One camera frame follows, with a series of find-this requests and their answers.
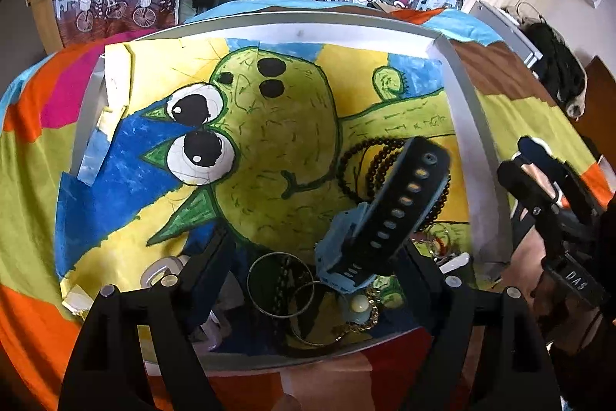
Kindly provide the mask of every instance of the green cartoon dragon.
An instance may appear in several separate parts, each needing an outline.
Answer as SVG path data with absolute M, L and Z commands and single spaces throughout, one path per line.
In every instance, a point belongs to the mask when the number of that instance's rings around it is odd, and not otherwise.
M 347 149 L 386 131 L 398 138 L 454 131 L 444 93 L 399 98 L 402 76 L 387 66 L 374 71 L 373 85 L 381 103 L 338 117 L 321 68 L 247 47 L 225 56 L 209 82 L 178 89 L 144 112 L 194 127 L 142 159 L 198 186 L 148 244 L 223 217 L 252 243 L 311 261 L 334 215 L 354 206 L 335 177 Z M 437 120 L 420 121 L 426 117 Z

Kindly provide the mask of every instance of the nostril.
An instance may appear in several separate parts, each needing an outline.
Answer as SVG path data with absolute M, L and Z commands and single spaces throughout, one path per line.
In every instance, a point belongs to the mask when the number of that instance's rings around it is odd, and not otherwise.
M 263 77 L 278 77 L 285 73 L 286 63 L 278 58 L 262 58 L 257 68 Z
M 263 98 L 278 98 L 285 92 L 285 85 L 278 79 L 267 79 L 259 84 L 259 91 Z

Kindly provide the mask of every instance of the white eyeball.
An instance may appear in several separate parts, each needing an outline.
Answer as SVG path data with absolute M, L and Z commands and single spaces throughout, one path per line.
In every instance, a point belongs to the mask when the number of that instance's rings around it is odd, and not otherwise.
M 186 185 L 207 185 L 229 173 L 234 159 L 233 145 L 226 136 L 212 130 L 198 130 L 171 144 L 167 167 Z
M 198 82 L 176 90 L 167 102 L 169 117 L 184 126 L 211 122 L 223 111 L 223 97 L 211 84 Z

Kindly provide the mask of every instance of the metal screw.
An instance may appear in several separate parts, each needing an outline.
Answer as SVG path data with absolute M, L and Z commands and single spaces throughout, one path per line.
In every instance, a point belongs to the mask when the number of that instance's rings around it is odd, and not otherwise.
M 171 286 L 175 286 L 177 284 L 177 276 L 176 275 L 165 275 L 161 280 L 160 283 L 166 287 L 166 288 L 170 288 Z
M 115 286 L 113 284 L 105 284 L 100 289 L 101 295 L 104 296 L 105 298 L 112 296 L 114 291 L 115 291 Z
M 522 296 L 522 293 L 517 288 L 507 288 L 507 294 L 516 300 Z
M 460 277 L 448 275 L 445 278 L 445 284 L 447 284 L 450 288 L 459 288 L 462 285 L 462 281 L 460 280 Z

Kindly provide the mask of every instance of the black spot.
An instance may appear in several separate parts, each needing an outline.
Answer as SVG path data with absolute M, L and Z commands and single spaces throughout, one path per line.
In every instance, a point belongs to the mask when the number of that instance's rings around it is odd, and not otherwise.
M 195 166 L 211 168 L 222 153 L 223 143 L 212 131 L 191 131 L 184 137 L 184 154 Z
M 285 73 L 286 63 L 278 58 L 263 58 L 257 62 L 257 68 L 263 77 L 278 77 Z
M 202 95 L 188 95 L 171 107 L 171 115 L 184 126 L 201 126 L 209 117 L 208 102 Z
M 267 79 L 259 84 L 259 91 L 263 98 L 278 98 L 285 92 L 285 85 L 278 79 Z
M 221 84 L 232 84 L 233 83 L 233 74 L 231 72 L 221 72 L 218 76 L 218 82 Z

